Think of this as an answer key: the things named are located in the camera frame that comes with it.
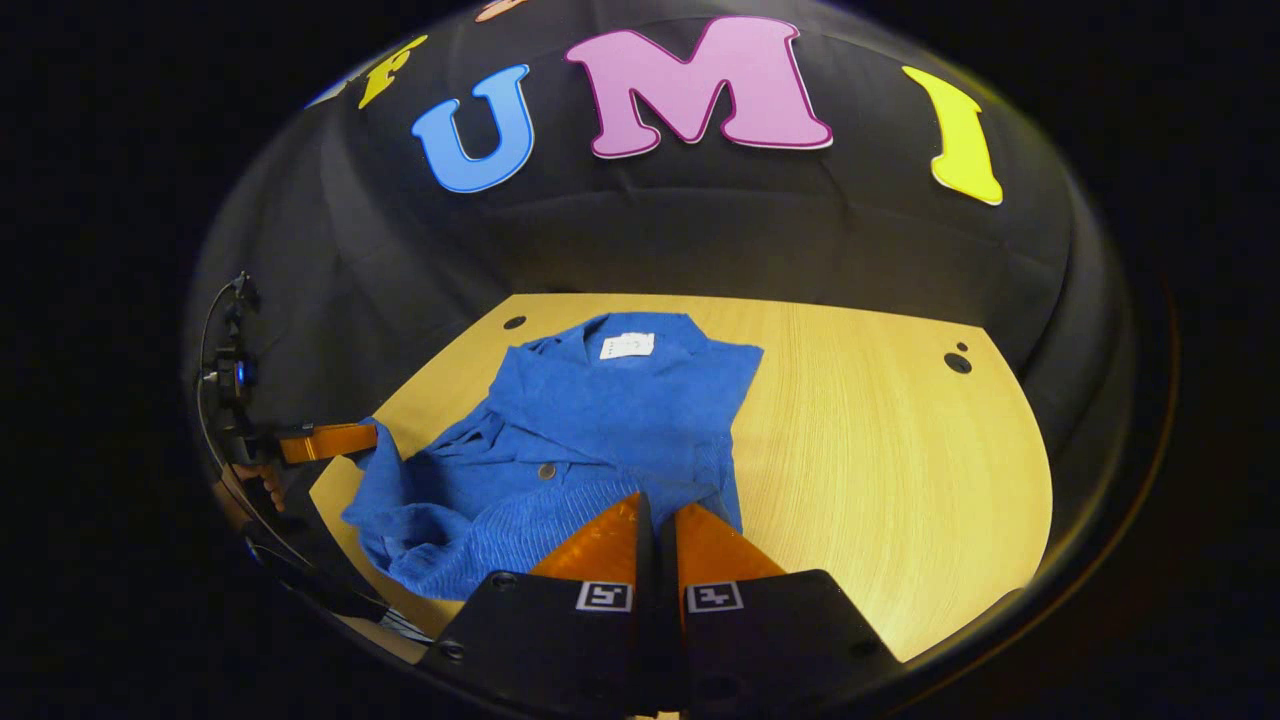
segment blue letter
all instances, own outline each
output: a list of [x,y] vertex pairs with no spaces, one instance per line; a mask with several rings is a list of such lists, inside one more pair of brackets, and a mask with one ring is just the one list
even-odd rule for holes
[[516,174],[529,160],[534,151],[534,123],[520,88],[520,78],[527,73],[529,65],[512,65],[477,82],[471,91],[476,97],[489,99],[498,126],[498,149],[488,158],[475,160],[462,150],[453,124],[457,100],[440,102],[413,123],[411,132],[422,141],[426,161],[445,190],[479,192]]

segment pink letter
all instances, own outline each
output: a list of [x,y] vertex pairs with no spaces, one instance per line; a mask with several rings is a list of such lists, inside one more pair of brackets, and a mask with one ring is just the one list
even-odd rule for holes
[[662,136],[640,122],[636,96],[681,140],[698,142],[726,85],[733,111],[721,132],[731,141],[795,150],[829,146],[831,127],[814,117],[791,53],[799,35],[791,23],[771,18],[716,18],[684,63],[630,29],[579,42],[564,59],[586,68],[595,94],[600,135],[591,151],[626,158],[658,146]]

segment blue cardigan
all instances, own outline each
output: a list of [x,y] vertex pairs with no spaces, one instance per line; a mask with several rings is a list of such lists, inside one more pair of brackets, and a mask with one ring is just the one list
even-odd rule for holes
[[[653,333],[652,352],[602,360],[622,333]],[[444,600],[466,600],[493,570],[529,571],[636,491],[655,529],[700,502],[741,532],[730,427],[762,355],[659,313],[511,347],[489,397],[408,460],[365,420],[378,447],[342,519],[374,566]]]

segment clothing label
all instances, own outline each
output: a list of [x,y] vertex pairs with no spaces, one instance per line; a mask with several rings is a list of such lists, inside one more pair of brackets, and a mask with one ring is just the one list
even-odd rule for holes
[[653,333],[622,333],[618,337],[604,338],[600,360],[632,355],[653,355]]

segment wooden table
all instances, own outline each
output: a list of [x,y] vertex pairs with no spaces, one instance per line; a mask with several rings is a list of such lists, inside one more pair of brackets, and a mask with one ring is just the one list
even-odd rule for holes
[[[788,571],[831,573],[899,660],[1030,580],[1048,538],[1048,460],[1018,380],[975,327],[759,300],[516,295],[374,416],[413,455],[484,400],[508,346],[622,311],[686,313],[713,340],[764,348],[732,428],[744,536]],[[527,320],[503,329],[517,315]],[[462,603],[415,596],[369,564],[339,519],[360,478],[339,457],[311,497],[365,578],[434,637]]]

